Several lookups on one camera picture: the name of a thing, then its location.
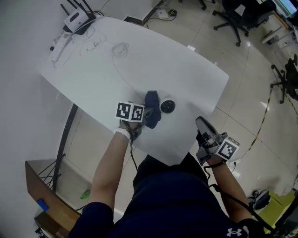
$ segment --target navy shirt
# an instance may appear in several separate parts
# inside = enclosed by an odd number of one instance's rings
[[[68,238],[261,237],[253,219],[231,221],[210,191],[193,174],[167,170],[142,179],[124,216],[115,224],[106,204],[88,204]]]

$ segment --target floor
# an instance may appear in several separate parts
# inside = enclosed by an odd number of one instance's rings
[[[298,125],[290,103],[286,100],[284,104],[279,104],[281,91],[276,87],[258,139],[252,149],[247,150],[261,125],[269,85],[276,80],[270,66],[276,64],[282,69],[286,57],[278,46],[260,43],[267,31],[266,25],[252,29],[249,37],[240,32],[240,47],[236,46],[236,37],[230,27],[213,30],[213,26],[224,23],[219,16],[212,15],[213,10],[222,10],[218,0],[216,4],[207,2],[206,11],[201,9],[197,0],[184,0],[183,3],[172,0],[170,7],[178,11],[177,18],[172,22],[150,20],[149,29],[204,56],[230,77],[209,120],[219,132],[227,132],[241,144],[238,157],[242,160],[233,171],[235,178],[246,195],[254,189],[267,187],[282,194],[291,187],[297,175]],[[65,149],[66,163],[91,182],[112,136],[111,131],[79,110]],[[195,143],[190,152],[195,155],[197,149]],[[134,157],[140,164],[146,154],[135,148]],[[135,174],[127,151],[115,201],[119,214],[125,211],[132,198]],[[223,207],[220,196],[216,194],[216,197]]]

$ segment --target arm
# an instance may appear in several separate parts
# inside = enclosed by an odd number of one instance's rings
[[[207,163],[209,165],[215,165],[221,161],[222,159],[219,156],[212,156],[209,160],[207,160]],[[212,171],[217,185],[222,191],[230,194],[234,198],[237,198],[238,200],[248,205],[243,189],[234,178],[226,164],[212,168]],[[247,211],[237,202],[231,200],[230,198],[227,198],[224,195],[222,195],[222,199],[224,207],[227,210],[227,213],[232,221],[238,223],[244,219],[252,218],[249,211]]]
[[[89,202],[101,202],[114,210],[125,152],[129,139],[116,132],[95,171]]]

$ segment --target office chair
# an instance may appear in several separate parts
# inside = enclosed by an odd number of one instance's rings
[[[240,5],[245,6],[245,10],[240,16],[235,10]],[[227,23],[213,27],[214,30],[225,26],[232,26],[234,32],[236,33],[238,42],[236,46],[240,46],[241,39],[239,35],[238,28],[245,32],[245,36],[249,36],[249,30],[254,27],[258,27],[263,22],[269,19],[269,16],[273,14],[273,11],[276,9],[276,5],[272,0],[267,0],[262,4],[258,4],[256,0],[223,0],[223,8],[225,9],[224,13],[213,11],[213,15],[220,15],[224,18]]]
[[[297,61],[298,57],[296,54],[294,55],[293,60],[289,58],[288,63],[285,65],[286,73],[283,70],[279,72],[275,65],[271,65],[271,69],[276,70],[281,82],[271,84],[270,87],[273,88],[276,85],[281,85],[283,87],[283,98],[279,101],[280,104],[284,103],[285,93],[289,94],[291,98],[298,101],[298,95],[295,91],[295,89],[298,89],[298,72],[295,67],[295,65],[297,66]]]
[[[206,10],[207,6],[206,4],[204,3],[204,0],[199,0],[199,2],[202,4],[202,10]]]

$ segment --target wristband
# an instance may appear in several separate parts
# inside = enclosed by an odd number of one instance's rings
[[[129,133],[127,130],[122,129],[122,128],[116,128],[116,129],[114,130],[114,134],[115,134],[116,132],[119,132],[119,133],[125,135],[125,136],[130,140],[130,133]]]

